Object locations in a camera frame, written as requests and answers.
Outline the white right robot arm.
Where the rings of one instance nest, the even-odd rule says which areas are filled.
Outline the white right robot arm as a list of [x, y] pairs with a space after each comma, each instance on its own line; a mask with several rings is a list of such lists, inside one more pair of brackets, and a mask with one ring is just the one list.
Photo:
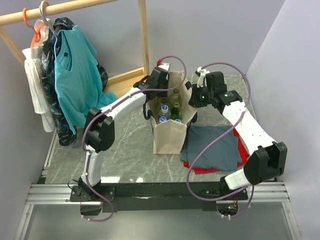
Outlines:
[[227, 90], [222, 72], [199, 67], [195, 73], [198, 81], [191, 86], [188, 104], [196, 108], [212, 105], [217, 109], [236, 129], [249, 153], [242, 169], [221, 177], [220, 196], [231, 199], [243, 187], [283, 175], [288, 152], [285, 143], [270, 137], [248, 111], [241, 96], [235, 90]]

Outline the cream canvas tote bag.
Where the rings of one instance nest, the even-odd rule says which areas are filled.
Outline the cream canvas tote bag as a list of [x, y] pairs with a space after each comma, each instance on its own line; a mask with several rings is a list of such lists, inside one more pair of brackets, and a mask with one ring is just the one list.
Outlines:
[[182, 98], [181, 122], [169, 119], [160, 123], [157, 99], [155, 98], [146, 104], [146, 108], [152, 111], [149, 120], [152, 126], [154, 154], [179, 154], [187, 136], [188, 125], [197, 113], [197, 109], [189, 105], [192, 88], [187, 78], [178, 90]]

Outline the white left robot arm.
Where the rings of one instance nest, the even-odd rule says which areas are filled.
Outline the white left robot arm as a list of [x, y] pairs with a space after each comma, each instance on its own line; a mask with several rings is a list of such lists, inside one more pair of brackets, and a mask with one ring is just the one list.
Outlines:
[[132, 110], [167, 94], [169, 85], [169, 63], [158, 63], [150, 76], [143, 77], [115, 102], [97, 109], [89, 110], [83, 131], [82, 143], [86, 151], [85, 167], [78, 180], [78, 187], [88, 201], [96, 200], [100, 195], [101, 168], [104, 153], [115, 141], [116, 121]]

